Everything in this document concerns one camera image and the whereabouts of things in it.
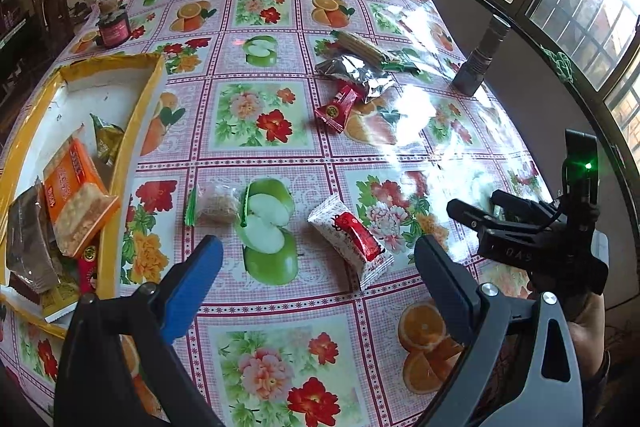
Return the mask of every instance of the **thermos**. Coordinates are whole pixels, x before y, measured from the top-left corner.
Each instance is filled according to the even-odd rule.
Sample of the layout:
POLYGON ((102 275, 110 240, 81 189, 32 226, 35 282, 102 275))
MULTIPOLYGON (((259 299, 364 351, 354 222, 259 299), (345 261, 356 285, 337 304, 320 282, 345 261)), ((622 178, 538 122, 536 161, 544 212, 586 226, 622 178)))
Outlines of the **thermos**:
POLYGON ((473 96, 484 81, 484 74, 489 69, 495 52, 498 51, 500 43, 510 29, 511 26, 507 21, 494 15, 480 44, 471 52, 466 62, 460 66, 451 85, 462 94, 473 96))

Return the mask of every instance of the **wooden chair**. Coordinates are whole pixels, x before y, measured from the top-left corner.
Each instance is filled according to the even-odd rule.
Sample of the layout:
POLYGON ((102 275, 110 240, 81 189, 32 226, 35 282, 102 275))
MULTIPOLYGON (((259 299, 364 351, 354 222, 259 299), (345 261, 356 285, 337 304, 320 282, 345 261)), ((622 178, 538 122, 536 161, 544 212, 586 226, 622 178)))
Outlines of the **wooden chair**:
POLYGON ((54 57, 74 37, 74 27, 66 0, 34 0, 36 16, 49 53, 54 57))

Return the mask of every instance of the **white snack wrapper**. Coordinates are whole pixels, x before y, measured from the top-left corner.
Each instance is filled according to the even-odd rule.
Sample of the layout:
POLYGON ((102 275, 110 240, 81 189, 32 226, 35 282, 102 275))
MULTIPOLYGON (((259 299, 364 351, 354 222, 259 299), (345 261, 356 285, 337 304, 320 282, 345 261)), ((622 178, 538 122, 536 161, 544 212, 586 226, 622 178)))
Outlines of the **white snack wrapper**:
POLYGON ((326 198, 316 206, 309 214, 308 222, 356 270, 361 290, 366 290, 394 263, 393 253, 371 235, 342 203, 338 194, 326 198), (350 233, 358 236, 367 251, 363 251, 350 233))

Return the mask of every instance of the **printed yellow flower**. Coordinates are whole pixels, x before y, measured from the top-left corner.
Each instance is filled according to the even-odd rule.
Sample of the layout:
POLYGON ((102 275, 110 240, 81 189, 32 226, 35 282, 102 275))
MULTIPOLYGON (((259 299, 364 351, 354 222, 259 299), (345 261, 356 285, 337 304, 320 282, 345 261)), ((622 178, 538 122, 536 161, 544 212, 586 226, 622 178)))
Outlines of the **printed yellow flower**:
POLYGON ((132 238, 136 257, 131 269, 131 282, 142 284, 146 279, 159 283, 162 270, 169 264, 169 258, 160 251, 160 238, 155 233, 145 235, 139 230, 133 233, 132 238))
POLYGON ((180 64, 175 68, 176 73, 188 73, 193 71, 195 67, 202 61, 198 58, 198 55, 187 55, 186 57, 180 57, 180 64))
POLYGON ((433 237, 436 238, 436 241, 440 244, 444 251, 449 251, 449 247, 447 246, 447 237, 449 237, 449 229, 440 226, 436 223, 435 214, 429 214, 425 216, 418 212, 415 214, 415 220, 420 225, 420 228, 424 233, 431 233, 433 237))

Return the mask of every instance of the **floral tablecloth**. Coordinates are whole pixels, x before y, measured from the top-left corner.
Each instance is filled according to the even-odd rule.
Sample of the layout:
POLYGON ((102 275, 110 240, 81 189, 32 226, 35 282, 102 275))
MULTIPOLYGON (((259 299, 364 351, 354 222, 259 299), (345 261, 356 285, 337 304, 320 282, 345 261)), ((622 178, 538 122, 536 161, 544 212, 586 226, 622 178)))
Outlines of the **floral tablecloth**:
MULTIPOLYGON (((450 220, 446 204, 460 198, 488 208, 497 188, 549 199, 492 93, 483 87, 468 98, 450 88, 464 57, 433 2, 120 4, 130 16, 129 41, 99 48, 94 12, 54 66, 101 54, 166 56, 166 92, 135 190, 123 202, 121 295, 159 281, 214 233, 224 264, 175 350, 226 425, 410 425, 437 389, 426 354, 444 336, 414 267, 416 239, 433 233, 479 282, 525 296, 526 275, 479 258, 476 234, 450 220), (313 108, 336 92, 314 66, 335 52, 330 32, 343 27, 404 50, 421 72, 396 74, 397 85, 357 105, 338 135, 314 118, 313 108), (251 237, 233 226, 183 226, 189 191, 209 182, 239 190, 251 183, 251 194, 263 194, 250 206, 251 237), (364 292, 306 222, 336 192, 395 256, 364 292), (434 331, 436 341, 425 335, 434 331)), ((27 103, 20 118, 29 110, 27 103)), ((49 412, 60 349, 59 340, 0 307, 0 357, 49 412)), ((157 407, 136 374, 145 405, 157 407)))

